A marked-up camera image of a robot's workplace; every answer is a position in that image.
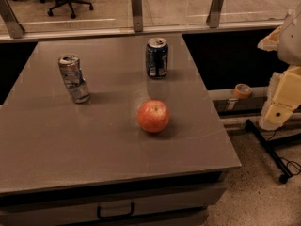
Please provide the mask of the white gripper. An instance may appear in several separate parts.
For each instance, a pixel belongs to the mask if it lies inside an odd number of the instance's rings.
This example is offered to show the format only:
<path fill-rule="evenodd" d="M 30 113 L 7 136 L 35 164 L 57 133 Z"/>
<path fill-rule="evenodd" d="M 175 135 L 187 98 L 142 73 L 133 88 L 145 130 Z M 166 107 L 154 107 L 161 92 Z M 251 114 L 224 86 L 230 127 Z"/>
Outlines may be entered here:
<path fill-rule="evenodd" d="M 282 27 L 261 39 L 257 47 L 267 52 L 278 48 L 280 60 L 301 65 L 301 3 L 289 10 Z M 273 131 L 282 127 L 300 105 L 301 68 L 290 67 L 284 73 L 273 73 L 261 111 L 260 128 Z"/>

